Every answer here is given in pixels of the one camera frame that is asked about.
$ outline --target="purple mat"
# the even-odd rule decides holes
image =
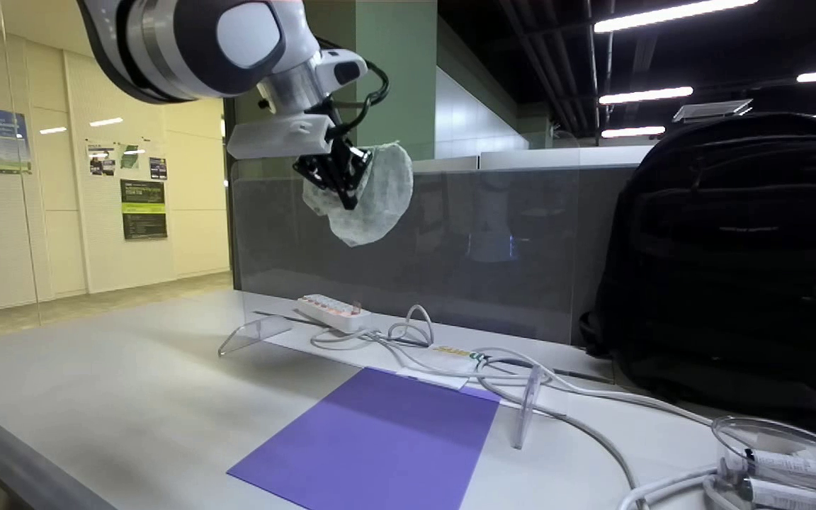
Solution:
[[[230,476],[309,510],[457,510],[496,409],[365,368]]]

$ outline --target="gray partition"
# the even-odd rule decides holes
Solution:
[[[416,166],[400,227],[339,245],[301,203],[297,178],[232,178],[236,289],[309,293],[436,323],[569,341],[590,306],[614,200],[647,149],[498,153]]]

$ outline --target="white table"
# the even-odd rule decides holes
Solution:
[[[215,293],[0,339],[0,425],[122,510],[291,509],[227,470],[359,367],[396,371],[396,363],[380,347],[307,356],[317,333],[309,326],[275,339],[287,347],[219,360],[219,344],[249,320],[247,309],[291,313],[291,305]],[[598,368],[555,344],[451,326],[436,326],[436,341]],[[555,391],[542,391],[542,404],[607,433],[641,486],[717,456],[712,433],[685,419]],[[513,409],[496,415],[465,509],[610,510],[628,494],[618,466],[584,433],[539,418],[516,452],[513,419]],[[699,496],[668,509],[699,509]]]

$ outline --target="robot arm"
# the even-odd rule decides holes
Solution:
[[[385,75],[353,52],[319,48],[301,0],[80,0],[80,13],[100,69],[124,95],[164,105],[260,89],[277,120],[232,133],[232,157],[301,157],[304,178],[346,210],[358,204],[368,157],[346,136],[383,103]],[[368,69],[383,92],[339,123],[331,95]]]

